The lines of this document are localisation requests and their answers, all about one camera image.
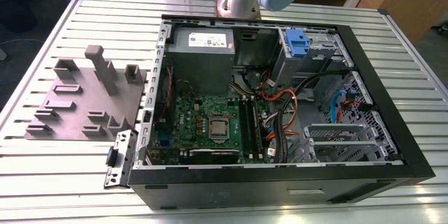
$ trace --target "metal case frame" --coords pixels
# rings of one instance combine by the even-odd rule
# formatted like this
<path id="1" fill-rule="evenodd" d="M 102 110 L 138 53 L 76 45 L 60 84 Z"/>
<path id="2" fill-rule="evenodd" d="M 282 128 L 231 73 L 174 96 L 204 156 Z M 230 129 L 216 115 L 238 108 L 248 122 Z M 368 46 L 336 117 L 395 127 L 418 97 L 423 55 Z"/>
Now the metal case frame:
<path id="1" fill-rule="evenodd" d="M 236 23 L 246 23 L 248 27 L 260 28 L 300 25 L 335 29 L 340 34 L 342 42 L 360 73 L 378 112 L 400 150 L 404 165 L 300 168 L 279 165 L 276 168 L 251 169 L 138 169 L 138 165 L 135 165 L 131 170 L 128 185 L 151 208 L 210 208 L 356 202 L 392 187 L 416 184 L 435 176 L 348 26 L 171 15 L 163 16 L 163 19 L 168 23 L 171 20 L 174 23 L 183 22 L 192 27 L 200 25 L 214 27 L 219 24 L 232 26 Z M 167 32 L 164 25 L 162 25 L 160 31 L 160 34 Z M 163 50 L 166 39 L 170 38 L 160 38 L 158 49 Z M 143 120 L 142 126 L 142 132 L 147 132 L 148 137 L 152 124 L 151 110 L 148 108 L 146 113 L 151 120 Z M 319 196 L 327 188 L 331 191 L 328 192 L 331 197 L 323 200 Z M 206 201 L 192 202 L 200 197 L 206 197 Z"/>

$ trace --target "white label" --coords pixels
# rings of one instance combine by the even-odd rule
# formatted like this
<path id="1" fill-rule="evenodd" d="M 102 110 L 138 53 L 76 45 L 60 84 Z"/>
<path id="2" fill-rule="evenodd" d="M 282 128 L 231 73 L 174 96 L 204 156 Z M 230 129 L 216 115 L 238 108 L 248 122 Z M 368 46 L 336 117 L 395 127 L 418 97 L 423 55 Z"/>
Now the white label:
<path id="1" fill-rule="evenodd" d="M 268 156 L 275 156 L 275 149 L 274 148 L 268 148 Z"/>
<path id="2" fill-rule="evenodd" d="M 268 79 L 268 80 L 267 80 L 267 84 L 268 84 L 270 86 L 272 86 L 272 87 L 274 87 L 274 85 L 275 85 L 275 82 L 274 82 L 271 79 Z"/>
<path id="3" fill-rule="evenodd" d="M 190 47 L 227 47 L 226 34 L 198 34 L 188 36 Z"/>

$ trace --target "gray floor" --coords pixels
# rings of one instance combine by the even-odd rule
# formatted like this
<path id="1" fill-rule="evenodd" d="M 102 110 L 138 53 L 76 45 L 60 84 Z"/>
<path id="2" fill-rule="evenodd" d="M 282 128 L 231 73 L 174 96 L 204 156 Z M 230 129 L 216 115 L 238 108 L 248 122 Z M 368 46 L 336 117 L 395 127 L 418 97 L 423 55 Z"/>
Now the gray floor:
<path id="1" fill-rule="evenodd" d="M 0 44 L 14 39 L 46 40 L 50 32 L 67 7 L 67 0 L 31 0 L 30 5 L 38 18 L 38 26 L 28 32 L 15 34 L 0 25 Z M 10 59 L 0 61 L 0 110 L 18 86 L 18 83 L 40 50 L 42 43 L 36 41 L 15 41 L 0 45 Z M 439 76 L 448 86 L 448 35 L 438 35 L 430 30 L 416 48 Z"/>

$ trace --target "slotted aluminum table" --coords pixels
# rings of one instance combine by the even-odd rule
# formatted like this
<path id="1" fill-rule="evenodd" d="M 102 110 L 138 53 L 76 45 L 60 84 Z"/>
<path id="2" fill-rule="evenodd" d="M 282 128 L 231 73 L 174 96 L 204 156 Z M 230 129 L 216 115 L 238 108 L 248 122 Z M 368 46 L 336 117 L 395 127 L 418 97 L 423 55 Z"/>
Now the slotted aluminum table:
<path id="1" fill-rule="evenodd" d="M 214 16 L 214 0 L 72 1 L 0 114 L 0 219 L 104 223 L 448 222 L 447 90 L 392 19 L 376 10 L 291 5 L 263 19 L 350 25 L 436 177 L 344 205 L 152 211 L 131 190 L 103 190 L 112 143 L 30 141 L 24 129 L 56 77 L 59 58 L 78 66 L 90 44 L 116 68 L 151 70 L 162 14 Z"/>

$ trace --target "gray 3d printed part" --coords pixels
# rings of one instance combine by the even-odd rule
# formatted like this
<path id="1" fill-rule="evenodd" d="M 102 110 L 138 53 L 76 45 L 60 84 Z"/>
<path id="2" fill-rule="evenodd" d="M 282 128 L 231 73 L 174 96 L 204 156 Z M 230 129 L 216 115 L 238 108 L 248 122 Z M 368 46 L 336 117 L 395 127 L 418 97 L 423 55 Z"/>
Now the gray 3d printed part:
<path id="1" fill-rule="evenodd" d="M 136 65 L 115 69 L 100 51 L 90 47 L 87 52 L 96 69 L 59 60 L 58 78 L 26 129 L 27 139 L 114 141 L 119 131 L 134 128 L 147 71 Z M 115 87 L 114 95 L 107 86 Z"/>
<path id="2" fill-rule="evenodd" d="M 86 49 L 86 58 L 92 60 L 95 69 L 96 69 L 96 77 L 99 81 L 103 82 L 104 88 L 110 95 L 118 94 L 118 86 L 114 82 L 116 79 L 116 71 L 111 62 L 107 62 L 103 58 L 104 49 L 102 46 L 88 45 Z"/>

